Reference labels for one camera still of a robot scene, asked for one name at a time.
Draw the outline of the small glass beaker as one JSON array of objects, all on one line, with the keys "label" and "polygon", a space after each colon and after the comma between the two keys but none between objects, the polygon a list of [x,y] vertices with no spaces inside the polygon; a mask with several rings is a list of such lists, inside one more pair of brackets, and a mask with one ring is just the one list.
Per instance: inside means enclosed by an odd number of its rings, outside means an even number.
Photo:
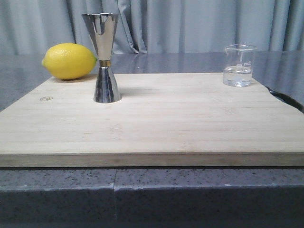
[{"label": "small glass beaker", "polygon": [[256,46],[245,44],[233,44],[225,47],[226,62],[223,69],[223,83],[225,85],[250,86],[256,50]]}]

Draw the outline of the steel double jigger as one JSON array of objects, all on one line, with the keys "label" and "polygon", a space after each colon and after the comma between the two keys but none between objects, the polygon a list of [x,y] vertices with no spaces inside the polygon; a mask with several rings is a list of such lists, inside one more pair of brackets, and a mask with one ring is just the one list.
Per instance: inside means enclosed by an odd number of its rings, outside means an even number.
[{"label": "steel double jigger", "polygon": [[116,79],[111,69],[111,55],[118,22],[114,13],[82,14],[99,61],[94,100],[108,104],[121,100]]}]

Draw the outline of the wooden cutting board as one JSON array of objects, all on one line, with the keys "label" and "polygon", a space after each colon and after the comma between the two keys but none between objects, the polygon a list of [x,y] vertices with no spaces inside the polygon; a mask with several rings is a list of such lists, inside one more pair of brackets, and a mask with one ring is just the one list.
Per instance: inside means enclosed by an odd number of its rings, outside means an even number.
[{"label": "wooden cutting board", "polygon": [[0,113],[1,167],[302,166],[304,115],[260,83],[220,73],[116,74],[122,99],[93,100],[95,76],[51,78]]}]

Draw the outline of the yellow lemon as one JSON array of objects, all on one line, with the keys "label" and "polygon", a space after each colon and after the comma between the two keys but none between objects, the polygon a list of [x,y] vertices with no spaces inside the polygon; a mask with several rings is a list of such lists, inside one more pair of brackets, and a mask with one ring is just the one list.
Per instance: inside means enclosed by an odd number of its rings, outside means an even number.
[{"label": "yellow lemon", "polygon": [[42,66],[57,79],[72,80],[89,74],[96,62],[93,52],[85,46],[61,43],[48,49]]}]

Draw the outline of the grey curtain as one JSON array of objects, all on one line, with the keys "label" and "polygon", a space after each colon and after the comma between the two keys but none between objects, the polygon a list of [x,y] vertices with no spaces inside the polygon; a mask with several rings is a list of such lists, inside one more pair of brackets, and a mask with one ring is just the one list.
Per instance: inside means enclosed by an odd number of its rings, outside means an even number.
[{"label": "grey curtain", "polygon": [[44,54],[58,43],[91,48],[84,13],[118,15],[116,54],[221,52],[230,44],[304,48],[301,0],[3,0],[0,52]]}]

